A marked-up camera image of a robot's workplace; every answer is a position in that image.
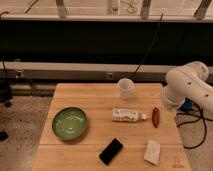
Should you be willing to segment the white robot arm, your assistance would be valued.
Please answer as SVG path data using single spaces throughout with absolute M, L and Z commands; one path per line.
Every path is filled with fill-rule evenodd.
M 208 76 L 208 67 L 199 61 L 172 68 L 166 74 L 162 103 L 168 110 L 176 110 L 188 98 L 213 114 L 213 86 L 206 83 Z

